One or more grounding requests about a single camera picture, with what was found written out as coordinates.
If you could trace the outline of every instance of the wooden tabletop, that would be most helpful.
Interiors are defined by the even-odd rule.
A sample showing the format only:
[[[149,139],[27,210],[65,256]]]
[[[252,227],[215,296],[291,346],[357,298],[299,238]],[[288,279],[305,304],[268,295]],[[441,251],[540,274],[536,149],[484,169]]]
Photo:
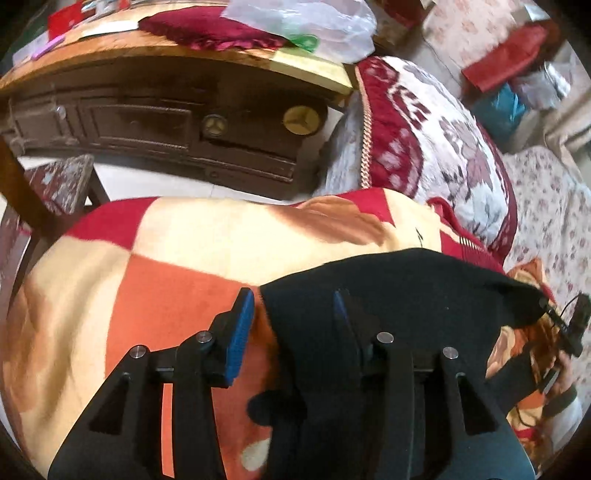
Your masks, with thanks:
[[[353,90],[343,64],[319,59],[294,47],[277,51],[267,49],[225,51],[192,50],[177,43],[139,30],[80,39],[91,28],[112,21],[138,21],[157,12],[195,5],[223,5],[220,2],[175,2],[145,5],[80,24],[66,34],[64,42],[36,61],[27,61],[0,79],[0,94],[18,89],[23,82],[73,66],[93,61],[135,56],[194,57],[229,61],[289,75],[347,97]]]

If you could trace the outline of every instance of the cabinet door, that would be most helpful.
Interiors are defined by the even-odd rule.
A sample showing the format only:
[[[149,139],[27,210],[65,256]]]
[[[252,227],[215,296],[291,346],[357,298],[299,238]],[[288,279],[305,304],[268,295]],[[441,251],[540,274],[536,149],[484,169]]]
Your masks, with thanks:
[[[91,145],[142,151],[188,152],[199,141],[200,105],[158,99],[93,98],[80,101]]]
[[[74,105],[47,98],[19,103],[12,109],[14,129],[25,149],[78,145],[72,128],[76,118]]]

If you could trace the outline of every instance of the brown wooden cabinet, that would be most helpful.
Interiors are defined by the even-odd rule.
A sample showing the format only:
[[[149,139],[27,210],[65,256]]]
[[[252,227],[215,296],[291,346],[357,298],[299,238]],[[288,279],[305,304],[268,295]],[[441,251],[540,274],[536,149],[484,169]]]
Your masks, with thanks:
[[[140,155],[189,165],[213,183],[289,198],[306,135],[286,128],[284,115],[308,107],[319,120],[313,134],[331,98],[320,86],[252,66],[133,57],[29,80],[0,101],[2,134],[19,154],[51,148]]]

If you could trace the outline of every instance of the wooden table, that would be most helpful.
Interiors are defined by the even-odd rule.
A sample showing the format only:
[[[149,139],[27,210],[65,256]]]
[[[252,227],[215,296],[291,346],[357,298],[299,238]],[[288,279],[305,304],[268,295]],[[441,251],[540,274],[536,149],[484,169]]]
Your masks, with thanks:
[[[8,72],[0,133],[11,148],[140,155],[189,165],[212,183],[293,195],[303,139],[352,92],[343,65],[297,48],[191,50],[142,31],[80,40],[100,23],[190,5],[137,7],[79,25]],[[290,127],[294,117],[304,128]]]

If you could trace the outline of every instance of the white plastic bag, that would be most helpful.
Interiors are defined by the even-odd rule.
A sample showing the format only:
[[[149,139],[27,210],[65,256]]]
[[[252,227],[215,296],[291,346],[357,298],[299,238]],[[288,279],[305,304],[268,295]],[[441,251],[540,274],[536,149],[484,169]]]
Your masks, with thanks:
[[[376,20],[364,0],[230,0],[222,16],[326,60],[355,63],[374,51]]]

